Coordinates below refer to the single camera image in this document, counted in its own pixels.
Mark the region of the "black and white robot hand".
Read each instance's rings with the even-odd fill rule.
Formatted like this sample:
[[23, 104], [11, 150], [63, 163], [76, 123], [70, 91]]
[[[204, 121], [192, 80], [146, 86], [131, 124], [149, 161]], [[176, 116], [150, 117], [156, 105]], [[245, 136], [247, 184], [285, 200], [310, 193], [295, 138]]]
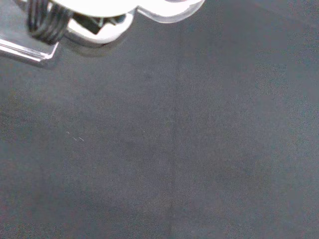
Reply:
[[30, 36], [47, 45], [68, 35], [92, 46], [108, 44], [131, 26], [136, 0], [27, 0]]

